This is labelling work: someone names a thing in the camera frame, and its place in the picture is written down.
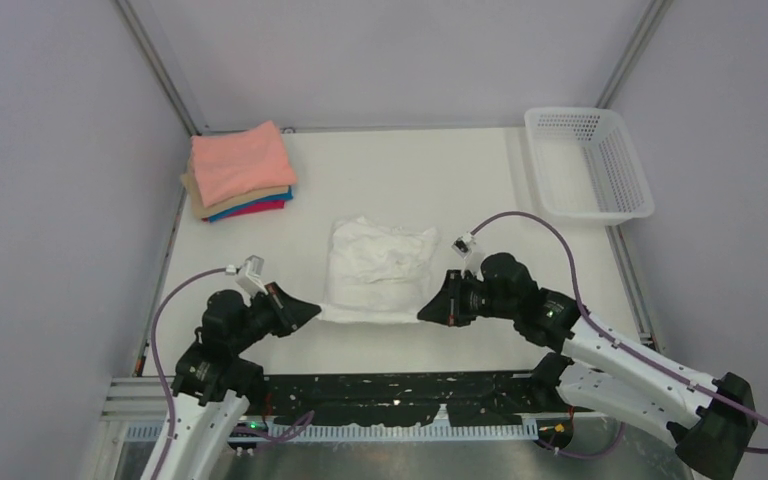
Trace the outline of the white printed t-shirt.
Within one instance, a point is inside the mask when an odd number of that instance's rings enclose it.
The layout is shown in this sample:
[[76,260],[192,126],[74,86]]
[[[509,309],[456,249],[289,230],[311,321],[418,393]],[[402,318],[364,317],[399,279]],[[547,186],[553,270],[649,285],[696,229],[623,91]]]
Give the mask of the white printed t-shirt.
[[438,245],[434,227],[390,227],[365,216],[336,221],[319,318],[338,324],[416,324],[428,300]]

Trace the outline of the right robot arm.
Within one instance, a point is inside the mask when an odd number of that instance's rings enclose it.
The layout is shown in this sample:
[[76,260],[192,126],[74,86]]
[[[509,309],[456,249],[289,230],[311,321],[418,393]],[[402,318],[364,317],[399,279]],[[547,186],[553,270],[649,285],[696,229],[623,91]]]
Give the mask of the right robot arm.
[[744,378],[715,378],[629,341],[583,316],[574,298],[539,286],[509,253],[485,258],[480,272],[447,271],[418,319],[447,327],[510,320],[528,342],[550,350],[530,385],[537,406],[605,413],[661,440],[709,479],[735,476],[758,424]]

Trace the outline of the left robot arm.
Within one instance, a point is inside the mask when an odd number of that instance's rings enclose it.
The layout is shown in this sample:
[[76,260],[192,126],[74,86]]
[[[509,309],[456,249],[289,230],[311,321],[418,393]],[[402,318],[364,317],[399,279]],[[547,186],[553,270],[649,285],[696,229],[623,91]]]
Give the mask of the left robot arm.
[[250,300],[235,290],[212,294],[173,377],[161,380],[167,414],[143,478],[208,478],[240,418],[267,398],[263,367],[241,353],[267,336],[297,332],[321,312],[276,283]]

